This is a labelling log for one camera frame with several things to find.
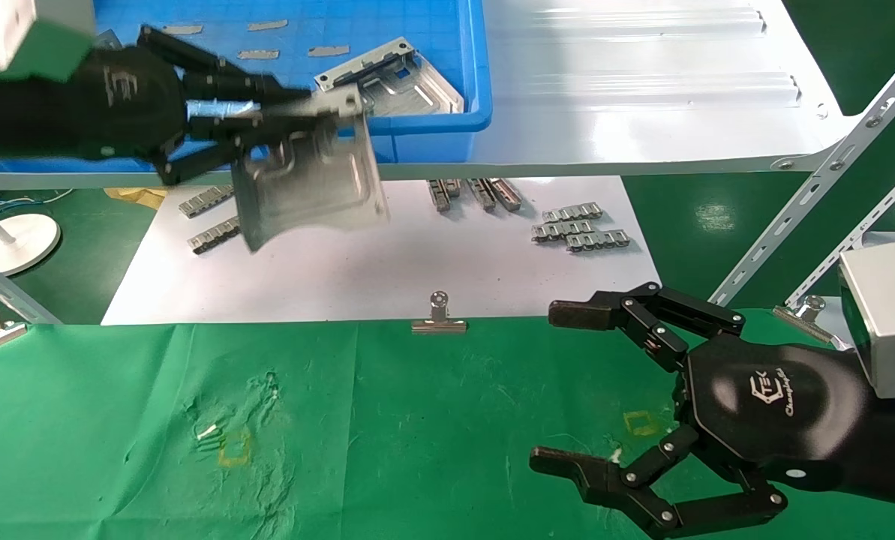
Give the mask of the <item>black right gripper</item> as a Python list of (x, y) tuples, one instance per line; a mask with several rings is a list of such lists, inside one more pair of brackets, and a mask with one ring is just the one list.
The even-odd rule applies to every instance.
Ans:
[[(597, 291), (587, 301), (553, 301), (548, 323), (616, 329), (666, 372), (683, 372), (690, 426), (673, 430), (629, 467), (543, 445), (530, 452), (534, 472), (568, 479), (582, 502), (622, 512), (646, 536), (686, 538), (764, 525), (788, 506), (766, 479), (800, 490), (868, 492), (862, 436), (869, 383), (852, 353), (746, 342), (736, 337), (744, 316), (656, 281), (626, 292)], [(689, 352), (671, 327), (713, 339)], [(653, 483), (692, 452), (741, 491), (678, 503), (657, 496)]]

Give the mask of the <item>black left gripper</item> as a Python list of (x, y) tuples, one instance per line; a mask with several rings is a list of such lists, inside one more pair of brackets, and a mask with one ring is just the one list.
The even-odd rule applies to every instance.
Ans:
[(78, 68), (80, 148), (85, 158), (141, 158), (172, 187), (246, 158), (299, 130), (298, 116), (206, 117), (188, 122), (188, 137), (211, 145), (169, 158), (185, 140), (194, 101), (276, 105), (313, 95), (281, 85), (270, 73), (248, 72), (227, 58), (143, 25), (137, 46), (91, 51)]

